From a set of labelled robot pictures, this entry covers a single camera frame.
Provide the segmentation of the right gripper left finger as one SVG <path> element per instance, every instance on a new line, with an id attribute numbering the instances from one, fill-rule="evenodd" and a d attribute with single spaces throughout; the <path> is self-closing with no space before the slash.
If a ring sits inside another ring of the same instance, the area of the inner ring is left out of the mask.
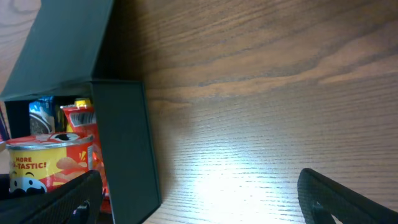
<path id="1" fill-rule="evenodd" d="M 100 173 L 90 170 L 44 194 L 13 197 L 10 177 L 1 175 L 1 224 L 95 223 L 103 201 Z"/>

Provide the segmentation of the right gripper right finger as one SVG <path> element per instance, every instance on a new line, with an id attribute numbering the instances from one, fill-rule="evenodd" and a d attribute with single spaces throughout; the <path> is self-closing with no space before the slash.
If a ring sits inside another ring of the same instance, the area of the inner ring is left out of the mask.
<path id="1" fill-rule="evenodd" d="M 313 169 L 302 169 L 297 192 L 306 223 L 397 223 L 397 212 Z"/>

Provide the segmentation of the red Pringles can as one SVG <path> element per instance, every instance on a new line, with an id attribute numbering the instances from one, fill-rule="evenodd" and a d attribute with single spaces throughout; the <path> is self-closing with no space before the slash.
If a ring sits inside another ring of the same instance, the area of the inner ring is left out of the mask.
<path id="1" fill-rule="evenodd" d="M 8 140 L 10 184 L 15 197 L 44 194 L 93 169 L 94 136 L 31 135 Z"/>

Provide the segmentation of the blue Oreo cookie pack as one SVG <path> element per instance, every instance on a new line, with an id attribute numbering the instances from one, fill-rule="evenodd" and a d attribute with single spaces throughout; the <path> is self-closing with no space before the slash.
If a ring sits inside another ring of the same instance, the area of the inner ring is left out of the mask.
<path id="1" fill-rule="evenodd" d="M 55 132 L 55 102 L 53 96 L 44 96 L 29 103 L 31 135 Z"/>

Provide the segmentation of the yellow snack bag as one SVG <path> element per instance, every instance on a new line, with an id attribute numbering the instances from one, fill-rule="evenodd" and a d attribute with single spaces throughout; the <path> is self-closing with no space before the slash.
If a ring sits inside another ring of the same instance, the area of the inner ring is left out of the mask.
<path id="1" fill-rule="evenodd" d="M 91 101 L 89 98 L 76 98 L 74 104 L 72 105 L 67 105 L 62 108 L 63 112 L 65 113 L 65 116 L 67 117 L 67 127 L 66 130 L 68 132 L 74 131 L 72 128 L 72 122 L 70 121 L 70 118 L 68 115 L 70 114 L 69 111 L 70 109 L 84 109 L 84 108 L 90 108 L 92 107 Z"/>

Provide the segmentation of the black gift box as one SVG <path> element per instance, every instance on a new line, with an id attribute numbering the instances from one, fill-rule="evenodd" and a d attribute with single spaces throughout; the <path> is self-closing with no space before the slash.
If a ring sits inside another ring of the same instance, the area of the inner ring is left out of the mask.
<path id="1" fill-rule="evenodd" d="M 162 202 L 152 146 L 141 38 L 132 1 L 44 0 L 1 93 L 11 136 L 29 133 L 30 101 L 92 98 L 115 223 L 142 223 Z"/>

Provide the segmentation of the red snack bag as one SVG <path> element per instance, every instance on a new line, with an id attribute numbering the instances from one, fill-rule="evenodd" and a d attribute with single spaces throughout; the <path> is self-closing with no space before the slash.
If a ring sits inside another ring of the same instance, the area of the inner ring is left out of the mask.
<path id="1" fill-rule="evenodd" d="M 105 190 L 105 198 L 101 205 L 101 211 L 104 213 L 112 213 L 94 106 L 92 105 L 92 107 L 84 109 L 70 109 L 67 112 L 70 113 L 68 117 L 72 122 L 73 132 L 94 136 L 93 168 L 100 172 L 103 189 Z"/>

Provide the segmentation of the small dark blue packet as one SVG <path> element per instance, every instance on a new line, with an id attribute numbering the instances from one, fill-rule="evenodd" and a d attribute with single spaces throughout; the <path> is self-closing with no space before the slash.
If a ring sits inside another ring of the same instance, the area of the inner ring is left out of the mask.
<path id="1" fill-rule="evenodd" d="M 0 110 L 0 135 L 1 135 L 1 141 L 7 141 L 9 139 L 9 133 L 7 131 L 6 122 L 4 120 L 4 116 L 1 110 Z"/>

